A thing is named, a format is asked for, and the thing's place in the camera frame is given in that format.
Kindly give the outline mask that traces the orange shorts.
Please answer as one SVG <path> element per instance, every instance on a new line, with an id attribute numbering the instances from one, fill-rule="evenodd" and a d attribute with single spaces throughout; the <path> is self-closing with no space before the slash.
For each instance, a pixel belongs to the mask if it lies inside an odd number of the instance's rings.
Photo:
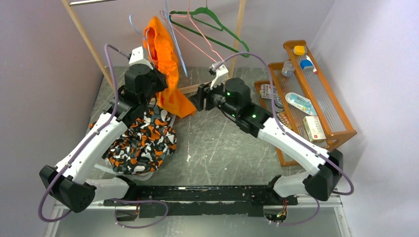
<path id="1" fill-rule="evenodd" d="M 154 16 L 143 33 L 146 37 L 143 46 L 150 51 L 155 67 L 166 76 L 168 85 L 164 91 L 157 93 L 159 107 L 180 118 L 194 115 L 195 106 L 178 89 L 179 62 L 169 32 L 158 17 Z"/>

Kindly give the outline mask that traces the pink hanger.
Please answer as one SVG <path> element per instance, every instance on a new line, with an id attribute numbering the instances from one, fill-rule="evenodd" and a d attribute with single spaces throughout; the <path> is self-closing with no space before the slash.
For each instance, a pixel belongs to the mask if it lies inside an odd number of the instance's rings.
<path id="1" fill-rule="evenodd" d="M 214 13 L 214 11 L 212 11 L 211 9 L 209 9 L 208 6 L 204 6 L 204 7 L 198 7 L 194 10 L 190 10 L 190 1 L 188 1 L 188 5 L 187 5 L 187 10 L 186 11 L 169 11 L 169 15 L 170 15 L 170 21 L 172 22 L 172 25 L 174 27 L 174 32 L 175 34 L 179 34 L 180 36 L 182 36 L 185 40 L 187 40 L 193 47 L 195 47 L 196 49 L 198 49 L 201 53 L 203 53 L 206 57 L 208 57 L 209 59 L 211 59 L 212 61 L 216 61 L 213 57 L 211 57 L 208 53 L 204 52 L 203 49 L 201 49 L 199 46 L 197 46 L 196 44 L 194 44 L 192 41 L 190 41 L 181 31 L 180 29 L 186 30 L 189 33 L 192 33 L 196 36 L 201 37 L 206 44 L 209 46 L 210 51 L 215 54 L 217 56 L 217 58 L 219 58 L 220 60 L 223 60 L 223 57 L 220 55 L 220 53 L 218 53 L 214 47 L 213 47 L 213 43 L 222 46 L 223 44 L 218 41 L 215 40 L 214 38 L 204 34 L 204 32 L 199 28 L 199 26 L 197 25 L 197 23 L 201 23 L 203 25 L 209 26 L 213 29 L 216 29 L 220 32 L 225 31 L 226 28 L 223 25 L 223 23 L 220 22 L 218 16 Z M 208 16 L 211 20 L 213 20 L 215 22 L 215 25 L 212 25 L 208 22 L 205 22 L 204 20 L 198 19 L 196 18 L 197 15 L 205 15 Z M 164 6 L 164 10 L 162 11 L 162 16 L 165 20 L 167 20 L 166 18 L 166 9 Z M 180 24 L 176 21 L 174 21 L 174 18 L 182 18 L 182 19 L 187 19 L 189 21 L 189 23 L 191 23 L 191 27 L 185 26 L 183 24 Z"/>

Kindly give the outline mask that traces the orange wooden shelf rack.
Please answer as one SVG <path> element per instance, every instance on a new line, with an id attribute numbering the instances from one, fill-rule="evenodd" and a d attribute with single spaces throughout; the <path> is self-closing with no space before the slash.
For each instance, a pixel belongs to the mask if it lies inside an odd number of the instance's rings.
<path id="1" fill-rule="evenodd" d="M 317 74 L 312 70 L 302 70 L 299 63 L 306 59 L 306 55 L 299 56 L 293 53 L 293 48 L 296 45 L 303 45 L 306 47 L 307 55 L 312 59 Z M 347 142 L 350 138 L 356 135 L 356 130 L 353 128 L 350 120 L 344 112 L 342 106 L 337 100 L 331 86 L 326 77 L 321 71 L 316 59 L 312 55 L 310 49 L 307 47 L 304 40 L 289 40 L 283 44 L 285 51 L 289 56 L 289 60 L 293 63 L 295 68 L 294 74 L 291 77 L 282 75 L 282 62 L 270 63 L 269 70 L 273 77 L 273 83 L 277 88 L 278 95 L 282 101 L 285 101 L 285 95 L 289 92 L 294 92 L 307 99 L 309 99 L 326 136 L 325 142 L 320 146 L 332 151 Z"/>

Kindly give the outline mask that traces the green plastic hanger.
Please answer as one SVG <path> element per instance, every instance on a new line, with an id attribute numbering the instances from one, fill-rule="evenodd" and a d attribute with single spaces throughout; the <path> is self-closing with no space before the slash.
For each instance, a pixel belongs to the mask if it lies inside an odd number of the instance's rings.
<path id="1" fill-rule="evenodd" d="M 231 30 L 219 19 L 217 14 L 211 10 L 208 6 L 198 7 L 194 10 L 191 10 L 190 7 L 186 11 L 173 10 L 168 13 L 169 23 L 175 26 L 178 26 L 184 30 L 187 30 L 197 36 L 201 36 L 207 44 L 209 45 L 212 52 L 215 50 L 212 47 L 212 44 L 215 43 L 233 53 L 238 53 L 239 49 L 243 48 L 246 54 L 243 57 L 248 58 L 250 48 L 248 44 L 241 38 L 243 20 L 246 8 L 246 1 L 239 1 L 239 9 L 236 22 L 236 30 Z M 225 44 L 209 35 L 205 34 L 198 27 L 198 23 L 210 27 L 218 32 L 225 32 L 234 39 L 232 45 Z"/>

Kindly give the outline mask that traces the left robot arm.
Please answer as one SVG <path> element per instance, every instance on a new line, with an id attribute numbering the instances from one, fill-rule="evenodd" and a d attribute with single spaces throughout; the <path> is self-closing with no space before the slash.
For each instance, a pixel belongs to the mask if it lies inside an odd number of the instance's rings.
<path id="1" fill-rule="evenodd" d="M 128 70 L 123 88 L 114 90 L 114 99 L 105 107 L 94 128 L 55 166 L 46 165 L 40 178 L 46 191 L 38 207 L 42 215 L 47 196 L 55 198 L 74 213 L 85 210 L 92 202 L 116 199 L 124 205 L 136 201 L 135 184 L 123 176 L 92 180 L 89 172 L 108 148 L 124 134 L 137 118 L 144 116 L 152 98 L 167 88 L 165 76 L 147 58 L 140 46 L 127 55 Z"/>

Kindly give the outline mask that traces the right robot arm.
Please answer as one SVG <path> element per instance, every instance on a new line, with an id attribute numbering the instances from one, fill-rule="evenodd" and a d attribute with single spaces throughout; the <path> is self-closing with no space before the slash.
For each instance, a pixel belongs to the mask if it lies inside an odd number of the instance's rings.
<path id="1" fill-rule="evenodd" d="M 216 62 L 209 72 L 215 78 L 199 85 L 197 93 L 190 97 L 196 109 L 219 109 L 244 133 L 270 143 L 305 169 L 304 173 L 277 178 L 266 192 L 268 201 L 279 204 L 285 197 L 299 194 L 327 201 L 341 178 L 338 169 L 343 167 L 342 153 L 310 143 L 269 110 L 253 103 L 250 88 L 240 78 L 227 79 L 224 65 Z"/>

